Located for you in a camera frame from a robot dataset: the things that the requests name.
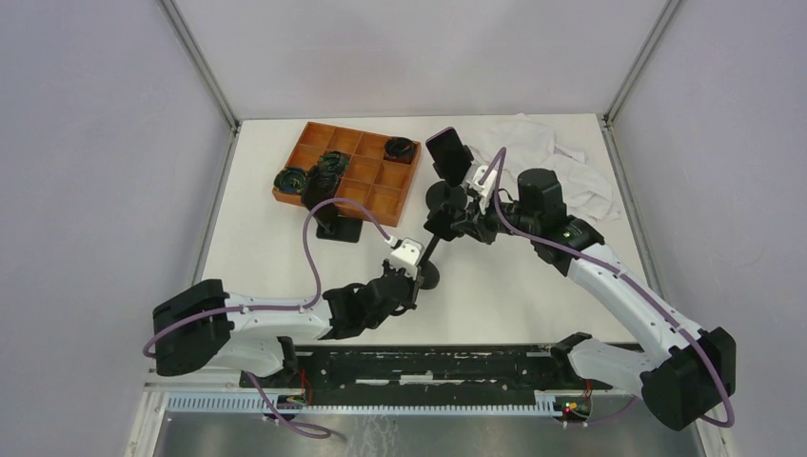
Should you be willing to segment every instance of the white tabletop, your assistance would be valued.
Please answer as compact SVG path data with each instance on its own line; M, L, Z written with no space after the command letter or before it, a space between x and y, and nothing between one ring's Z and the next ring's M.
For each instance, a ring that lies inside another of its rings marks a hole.
M555 128L557 141L585 150L589 163L612 184L616 178L593 114L530 116ZM502 116L318 119L317 122L424 141L447 126L461 138L484 129ZM226 290L262 297L301 297L314 291L303 256L302 226L306 210L281 204L272 196L272 181L284 166L306 120L244 122L227 177L225 194L205 264L205 278L221 278ZM424 245L425 192L438 178L431 157L423 156L401 222L389 232ZM324 289L366 283L378 277L389 247L365 223L358 244L318 240L309 228L311 251ZM643 278L639 254L627 218L596 224L623 263ZM547 266L526 240L499 235L492 246L468 237L441 242L431 260L440 285L422 291L418 308L388 318L361 336L322 344L457 345L554 343L576 332L603 341L635 341L591 295ZM298 344L310 342L299 341Z

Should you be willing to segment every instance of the orange compartment tray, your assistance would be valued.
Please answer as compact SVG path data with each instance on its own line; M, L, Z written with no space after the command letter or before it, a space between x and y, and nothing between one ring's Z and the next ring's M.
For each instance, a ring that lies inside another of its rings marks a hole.
M415 142L412 163L402 164L384 159L384 144L390 138L392 137L368 131L309 122L285 165L308 171L326 152L337 150L346 154L350 163L336 190L336 196L361 203L380 224L397 227L421 158L421 144ZM298 207L303 205L300 195L282 193L277 188L272 189L272 195L279 202ZM344 216L367 220L364 213L350 205L338 203L336 206Z

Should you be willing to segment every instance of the white cloth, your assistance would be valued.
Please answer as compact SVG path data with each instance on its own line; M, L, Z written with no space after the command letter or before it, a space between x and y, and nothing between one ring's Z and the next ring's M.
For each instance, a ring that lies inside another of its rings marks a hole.
M507 147L503 181L516 184L525 169L552 169L563 187L563 200L569 212L589 222L620 218L614 191L595 169L586 165L585 151L555 143L555 130L525 114L498 121L470 138L477 160L490 162L496 152Z

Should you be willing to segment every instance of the white enclosure wall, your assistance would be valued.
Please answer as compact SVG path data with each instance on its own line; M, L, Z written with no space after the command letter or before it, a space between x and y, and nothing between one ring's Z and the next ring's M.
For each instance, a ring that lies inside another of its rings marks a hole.
M686 2L616 121L671 303L738 342L739 454L804 455L807 3Z
M228 127L157 2L0 4L0 454L114 456Z
M605 112L664 0L177 0L236 116Z

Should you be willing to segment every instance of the white cable tray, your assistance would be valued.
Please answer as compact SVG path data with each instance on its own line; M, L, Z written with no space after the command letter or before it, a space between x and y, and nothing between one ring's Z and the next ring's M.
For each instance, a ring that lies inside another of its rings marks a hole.
M172 392L169 394L166 411L169 412L228 412L261 413L271 411L257 392ZM267 394L272 405L277 407L278 394ZM535 405L490 405L490 406L439 406L439 407L353 407L313 406L278 408L283 414L392 414L392 415L443 415L443 416L543 416L559 417L553 410L553 395L536 395Z

